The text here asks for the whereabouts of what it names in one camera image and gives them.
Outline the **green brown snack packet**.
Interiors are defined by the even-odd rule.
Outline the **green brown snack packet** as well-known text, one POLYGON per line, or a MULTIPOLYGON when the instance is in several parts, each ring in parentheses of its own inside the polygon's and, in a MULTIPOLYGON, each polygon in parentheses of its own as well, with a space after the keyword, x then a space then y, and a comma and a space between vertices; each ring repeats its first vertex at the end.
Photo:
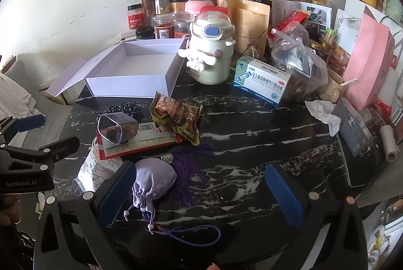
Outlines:
POLYGON ((158 126, 166 126, 193 146, 200 143, 199 120, 202 107, 180 102, 156 92, 150 104, 150 115, 158 126))

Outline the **clear plastic bag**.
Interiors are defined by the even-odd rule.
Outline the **clear plastic bag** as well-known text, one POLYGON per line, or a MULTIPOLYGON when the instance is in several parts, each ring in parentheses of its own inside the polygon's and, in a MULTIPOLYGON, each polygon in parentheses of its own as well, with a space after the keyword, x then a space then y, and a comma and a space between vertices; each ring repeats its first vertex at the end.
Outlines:
POLYGON ((285 97, 308 99, 323 91, 328 84, 325 61, 309 46, 309 34, 298 22, 291 22, 284 30, 273 28, 271 50, 273 64, 290 75, 285 97))

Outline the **tan jar black lid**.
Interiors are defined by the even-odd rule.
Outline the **tan jar black lid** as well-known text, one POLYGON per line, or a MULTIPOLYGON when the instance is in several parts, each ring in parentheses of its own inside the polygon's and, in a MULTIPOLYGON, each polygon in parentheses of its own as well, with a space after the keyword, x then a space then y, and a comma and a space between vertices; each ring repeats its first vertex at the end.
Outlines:
POLYGON ((170 9, 172 13, 185 12, 185 5, 188 0, 170 0, 170 9))

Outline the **crumpled white tissue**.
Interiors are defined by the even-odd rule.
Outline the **crumpled white tissue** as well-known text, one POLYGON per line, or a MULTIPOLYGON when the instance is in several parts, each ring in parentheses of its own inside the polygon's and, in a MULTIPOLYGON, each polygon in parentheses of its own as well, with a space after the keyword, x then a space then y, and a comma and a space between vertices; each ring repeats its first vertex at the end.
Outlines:
POLYGON ((305 101, 305 106, 315 119, 328 125, 329 135, 334 137, 340 130, 341 118, 333 114, 336 104, 331 101, 305 101))

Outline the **clear grey plastic cup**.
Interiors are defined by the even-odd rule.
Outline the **clear grey plastic cup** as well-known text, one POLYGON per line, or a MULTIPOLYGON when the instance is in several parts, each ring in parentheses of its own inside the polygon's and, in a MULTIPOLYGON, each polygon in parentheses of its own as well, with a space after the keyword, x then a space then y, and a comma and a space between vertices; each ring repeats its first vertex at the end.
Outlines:
POLYGON ((97 131, 114 145, 134 138, 138 130, 139 123, 124 112, 101 114, 98 118, 97 131))

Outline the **white paper bag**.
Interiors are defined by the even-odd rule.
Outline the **white paper bag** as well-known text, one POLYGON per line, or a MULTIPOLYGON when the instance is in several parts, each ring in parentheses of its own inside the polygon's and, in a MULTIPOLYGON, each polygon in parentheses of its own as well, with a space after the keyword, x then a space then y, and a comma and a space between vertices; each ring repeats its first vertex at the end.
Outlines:
POLYGON ((334 30, 336 31, 334 43, 351 55, 360 27, 361 19, 347 14, 342 9, 338 9, 334 25, 334 30))

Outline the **black lid nut jar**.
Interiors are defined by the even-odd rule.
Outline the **black lid nut jar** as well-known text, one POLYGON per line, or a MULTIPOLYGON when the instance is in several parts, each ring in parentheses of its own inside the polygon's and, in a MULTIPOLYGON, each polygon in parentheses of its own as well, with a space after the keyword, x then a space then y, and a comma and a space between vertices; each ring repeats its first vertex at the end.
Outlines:
POLYGON ((155 12, 157 15, 171 12, 170 0, 154 0, 155 12))

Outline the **lavender drawstring sachet pouch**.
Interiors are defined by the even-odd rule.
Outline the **lavender drawstring sachet pouch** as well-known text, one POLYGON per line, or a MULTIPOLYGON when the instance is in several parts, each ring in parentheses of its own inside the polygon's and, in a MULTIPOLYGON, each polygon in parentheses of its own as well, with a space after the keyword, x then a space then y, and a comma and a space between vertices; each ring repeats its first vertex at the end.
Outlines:
POLYGON ((146 157, 135 164, 136 179, 132 185, 132 205, 141 211, 141 216, 148 222, 150 234, 162 234, 181 243, 207 248, 219 242, 221 230, 215 225, 199 225, 193 228, 168 229, 156 223, 154 201, 169 196, 171 201, 180 206, 193 206, 195 196, 191 192, 191 182, 195 178, 201 185, 208 182, 207 176, 194 163, 196 157, 213 157, 215 149, 209 142, 197 146, 177 146, 159 156, 146 157), (192 243, 183 238, 183 234, 199 230, 215 230, 217 238, 210 243, 192 243))

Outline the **red plastic canister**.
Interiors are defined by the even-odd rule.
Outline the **red plastic canister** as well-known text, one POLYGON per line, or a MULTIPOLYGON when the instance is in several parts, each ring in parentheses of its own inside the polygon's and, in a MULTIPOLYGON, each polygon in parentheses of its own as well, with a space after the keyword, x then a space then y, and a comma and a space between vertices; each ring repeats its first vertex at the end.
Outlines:
POLYGON ((228 8, 226 8, 226 7, 205 6, 205 7, 202 7, 200 10, 201 13, 206 12, 206 11, 219 11, 221 13, 228 15, 228 8))

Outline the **dark green glass jar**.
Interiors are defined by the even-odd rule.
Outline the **dark green glass jar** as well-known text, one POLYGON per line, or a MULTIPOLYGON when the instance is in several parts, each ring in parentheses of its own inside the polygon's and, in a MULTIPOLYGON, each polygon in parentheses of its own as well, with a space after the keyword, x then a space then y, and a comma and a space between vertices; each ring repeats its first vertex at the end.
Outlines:
POLYGON ((152 26, 144 26, 137 28, 135 32, 136 40, 150 40, 155 39, 155 32, 152 26))

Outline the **brown label tall jar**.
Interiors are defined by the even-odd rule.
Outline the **brown label tall jar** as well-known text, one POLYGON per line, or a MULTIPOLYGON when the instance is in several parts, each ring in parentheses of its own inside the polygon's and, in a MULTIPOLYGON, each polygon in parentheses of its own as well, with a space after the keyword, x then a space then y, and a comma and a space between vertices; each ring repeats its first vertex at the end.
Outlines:
POLYGON ((144 9, 145 16, 151 17, 156 14, 155 0, 141 0, 141 4, 144 9))

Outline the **black polka dot scrunchie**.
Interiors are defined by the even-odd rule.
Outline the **black polka dot scrunchie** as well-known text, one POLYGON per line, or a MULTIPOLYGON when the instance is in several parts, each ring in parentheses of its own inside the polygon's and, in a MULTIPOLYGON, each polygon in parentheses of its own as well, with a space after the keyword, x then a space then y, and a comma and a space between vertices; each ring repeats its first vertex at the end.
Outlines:
POLYGON ((104 114, 112 114, 118 112, 123 112, 137 121, 141 121, 144 118, 144 115, 141 112, 141 107, 137 102, 125 102, 120 105, 112 105, 104 111, 104 114))

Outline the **brown kraft paper pouch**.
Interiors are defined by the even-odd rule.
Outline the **brown kraft paper pouch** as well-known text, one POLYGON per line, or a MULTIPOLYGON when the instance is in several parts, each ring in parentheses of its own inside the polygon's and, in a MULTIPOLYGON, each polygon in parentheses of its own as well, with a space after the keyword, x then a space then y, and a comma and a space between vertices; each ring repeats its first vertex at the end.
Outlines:
POLYGON ((250 0, 226 0, 227 14, 235 26, 236 53, 260 59, 264 56, 271 7, 250 0))

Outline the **blue white medicine box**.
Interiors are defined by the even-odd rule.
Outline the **blue white medicine box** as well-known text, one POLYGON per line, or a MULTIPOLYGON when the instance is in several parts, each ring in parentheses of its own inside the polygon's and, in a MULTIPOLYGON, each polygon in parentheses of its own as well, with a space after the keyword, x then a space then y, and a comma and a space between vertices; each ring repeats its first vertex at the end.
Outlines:
POLYGON ((236 62, 233 86, 278 107, 291 75, 250 56, 236 62))

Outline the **red white snack bar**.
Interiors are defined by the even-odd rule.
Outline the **red white snack bar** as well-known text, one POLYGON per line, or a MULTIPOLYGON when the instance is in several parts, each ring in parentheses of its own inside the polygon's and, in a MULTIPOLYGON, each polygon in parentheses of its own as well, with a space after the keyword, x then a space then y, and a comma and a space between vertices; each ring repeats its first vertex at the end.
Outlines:
POLYGON ((97 133, 96 139, 96 151, 102 160, 145 152, 170 144, 179 144, 183 141, 182 137, 170 128, 166 126, 157 127, 154 123, 140 123, 137 135, 119 145, 113 145, 99 133, 97 133))

